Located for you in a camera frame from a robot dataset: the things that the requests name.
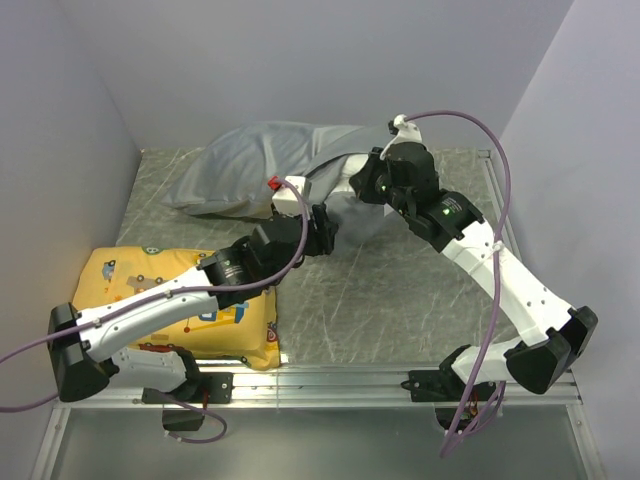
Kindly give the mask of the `white pillow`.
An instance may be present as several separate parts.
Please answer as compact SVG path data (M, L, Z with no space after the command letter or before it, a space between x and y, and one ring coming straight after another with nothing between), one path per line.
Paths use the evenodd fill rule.
M354 195L355 191L350 184L351 178L359 173L368 161L367 154L351 154L347 155L344 165L340 170L338 180L330 194L346 193Z

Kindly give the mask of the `grey pillowcase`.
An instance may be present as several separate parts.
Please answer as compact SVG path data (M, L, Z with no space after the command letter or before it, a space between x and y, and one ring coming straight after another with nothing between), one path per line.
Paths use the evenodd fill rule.
M234 129L210 143L169 187L163 205L188 215L215 214L265 219L271 212L274 177L311 181L309 202L325 203L339 230L335 248L347 252L389 222L381 205L330 192L347 155L367 154L390 140L384 125L314 125L259 122Z

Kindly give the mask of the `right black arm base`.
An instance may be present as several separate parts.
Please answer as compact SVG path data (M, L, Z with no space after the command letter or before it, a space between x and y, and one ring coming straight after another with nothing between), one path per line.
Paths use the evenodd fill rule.
M436 420L445 431L451 426L457 405L466 387L466 383L460 380L451 366L457 357L469 347L470 345L467 344L454 350L440 363L437 369L410 370L408 379L400 384L404 390L410 393L411 401L414 403L455 403L453 407L437 407L435 409ZM479 403L487 401L496 389L495 382L483 382L473 387L458 424L459 433L478 416L481 409Z

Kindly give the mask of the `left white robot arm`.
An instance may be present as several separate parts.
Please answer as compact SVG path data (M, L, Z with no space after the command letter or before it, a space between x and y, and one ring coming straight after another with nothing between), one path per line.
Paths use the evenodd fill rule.
M47 348L58 398L84 400L111 380L132 375L142 388L192 401L202 379L191 353L183 347L136 350L131 343L189 317L259 296L305 257L330 254L337 231L323 204L312 206L308 215L277 214L231 246L142 293L83 310L70 303L54 307Z

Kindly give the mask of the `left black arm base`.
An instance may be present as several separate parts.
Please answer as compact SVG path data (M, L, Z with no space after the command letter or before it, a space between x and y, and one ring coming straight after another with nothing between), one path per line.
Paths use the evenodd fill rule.
M227 422L211 409L215 405L227 405L232 399L234 375L231 372L204 373L193 386L163 393L144 388L141 403L162 405L162 427L165 434L177 441L189 444L205 444L221 440L228 430ZM206 419L213 420L220 431L210 438L192 438L188 434L198 432Z

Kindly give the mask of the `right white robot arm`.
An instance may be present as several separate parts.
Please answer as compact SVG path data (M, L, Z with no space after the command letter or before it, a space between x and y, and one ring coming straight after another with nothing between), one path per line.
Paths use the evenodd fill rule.
M510 341L463 346L443 360L440 385L446 396L460 400L478 383L501 381L541 395L582 355L598 324L596 314L555 295L496 239L467 197L442 188L423 144L374 149L349 184L359 200L391 207L412 233L460 267L517 331Z

